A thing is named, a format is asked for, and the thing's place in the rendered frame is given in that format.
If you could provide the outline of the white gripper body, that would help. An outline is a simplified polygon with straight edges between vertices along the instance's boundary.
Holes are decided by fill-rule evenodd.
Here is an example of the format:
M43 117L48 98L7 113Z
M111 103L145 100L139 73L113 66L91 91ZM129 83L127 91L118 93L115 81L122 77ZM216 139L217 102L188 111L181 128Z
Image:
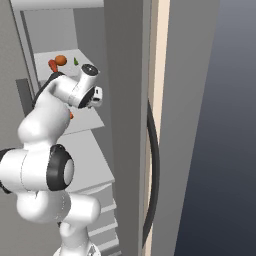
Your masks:
M100 107L102 105L102 99L101 98L93 98L89 104L88 104L88 108L92 108L92 107Z

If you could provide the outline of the grey freezer cabinet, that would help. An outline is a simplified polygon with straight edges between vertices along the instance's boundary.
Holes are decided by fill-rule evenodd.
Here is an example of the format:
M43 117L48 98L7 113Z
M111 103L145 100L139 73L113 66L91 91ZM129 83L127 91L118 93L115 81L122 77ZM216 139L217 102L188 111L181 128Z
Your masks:
M29 72L27 78L15 83L18 102L23 109L21 117L0 124L1 151L23 147L18 127L32 111L37 93L49 79L38 80L35 53L80 49L98 69L95 85L101 89L106 84L106 72L97 64L101 52L94 46L103 37L103 0L0 0L0 13L10 13L14 17L14 28ZM88 225L87 230L101 256L121 256L112 185L82 192L68 192L69 186L66 188L68 193L91 196L99 201L99 218ZM7 199L0 197L0 256L53 256L62 244L59 224L23 219L17 211L17 195L6 194Z

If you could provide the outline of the grey freezer rack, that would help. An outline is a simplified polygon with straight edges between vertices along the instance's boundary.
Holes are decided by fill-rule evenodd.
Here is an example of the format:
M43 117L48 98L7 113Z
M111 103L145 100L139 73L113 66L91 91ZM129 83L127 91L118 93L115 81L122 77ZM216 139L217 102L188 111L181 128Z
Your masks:
M76 77L79 75L80 67L83 64L93 65L93 62L91 62L80 49L35 53L34 60L37 78L39 81L46 81L52 74L48 61L50 59L55 59L57 55L64 55L67 58L67 63L64 66L59 66L58 70L71 77ZM79 65L77 66L74 65L74 57L79 62Z
M62 136L58 142L74 160L74 177L68 192L82 192L113 183L114 176L90 130Z
M72 107L70 111L73 114L73 118L64 132L65 135L104 126L103 121L94 108L77 109Z

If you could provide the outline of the orange tangerine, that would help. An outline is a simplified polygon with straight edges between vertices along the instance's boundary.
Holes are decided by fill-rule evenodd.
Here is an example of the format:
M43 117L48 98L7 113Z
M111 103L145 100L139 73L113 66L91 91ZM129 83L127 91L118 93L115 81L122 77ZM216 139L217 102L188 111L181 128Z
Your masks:
M57 55L55 57L55 62L59 66L64 66L67 63L67 58L64 55Z

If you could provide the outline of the grey freezer door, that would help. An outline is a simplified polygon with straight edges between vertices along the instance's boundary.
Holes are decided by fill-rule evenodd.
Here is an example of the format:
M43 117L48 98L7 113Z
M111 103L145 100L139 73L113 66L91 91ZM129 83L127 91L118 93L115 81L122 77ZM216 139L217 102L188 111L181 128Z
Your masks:
M220 0L104 0L118 235L145 256L147 113L167 145L164 244L173 256Z

